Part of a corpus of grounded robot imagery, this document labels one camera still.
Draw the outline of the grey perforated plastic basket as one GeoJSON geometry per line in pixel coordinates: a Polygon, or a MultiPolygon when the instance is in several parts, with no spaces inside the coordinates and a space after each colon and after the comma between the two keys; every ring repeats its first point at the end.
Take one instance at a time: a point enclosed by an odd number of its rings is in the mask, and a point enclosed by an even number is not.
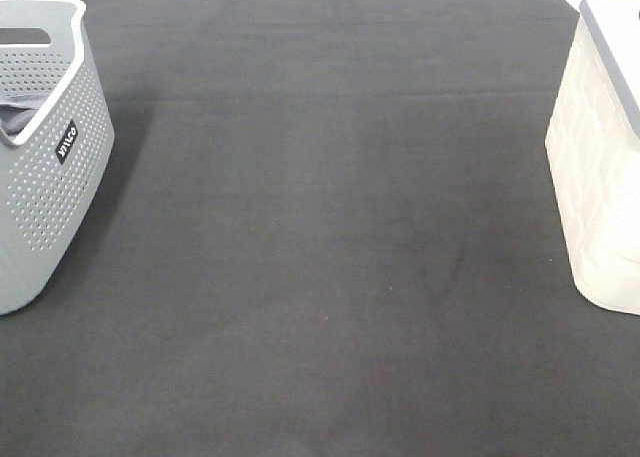
{"type": "Polygon", "coordinates": [[[81,0],[2,0],[1,29],[39,29],[45,43],[1,46],[1,97],[46,94],[19,133],[1,128],[1,312],[44,289],[102,180],[114,128],[81,0]]]}

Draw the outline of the cream white plastic basket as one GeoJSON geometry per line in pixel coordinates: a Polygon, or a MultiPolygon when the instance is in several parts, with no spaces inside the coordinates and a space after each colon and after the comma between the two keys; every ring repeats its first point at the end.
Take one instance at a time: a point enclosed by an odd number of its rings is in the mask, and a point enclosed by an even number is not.
{"type": "Polygon", "coordinates": [[[545,138],[576,288],[639,312],[639,0],[581,0],[545,138]]]}

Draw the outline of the black table cloth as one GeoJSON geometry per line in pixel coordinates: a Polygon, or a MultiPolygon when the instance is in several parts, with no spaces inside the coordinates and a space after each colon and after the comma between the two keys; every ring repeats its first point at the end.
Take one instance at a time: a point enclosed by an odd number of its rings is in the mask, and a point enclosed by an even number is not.
{"type": "Polygon", "coordinates": [[[564,0],[84,0],[115,129],[1,321],[5,456],[635,456],[576,290],[564,0]]]}

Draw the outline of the grey microfibre towel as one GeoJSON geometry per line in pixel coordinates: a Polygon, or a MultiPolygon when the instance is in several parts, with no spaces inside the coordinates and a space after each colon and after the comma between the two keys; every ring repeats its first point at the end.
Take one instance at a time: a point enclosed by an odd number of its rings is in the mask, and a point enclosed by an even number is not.
{"type": "Polygon", "coordinates": [[[2,130],[9,136],[19,134],[41,108],[46,98],[46,94],[2,96],[2,130]]]}

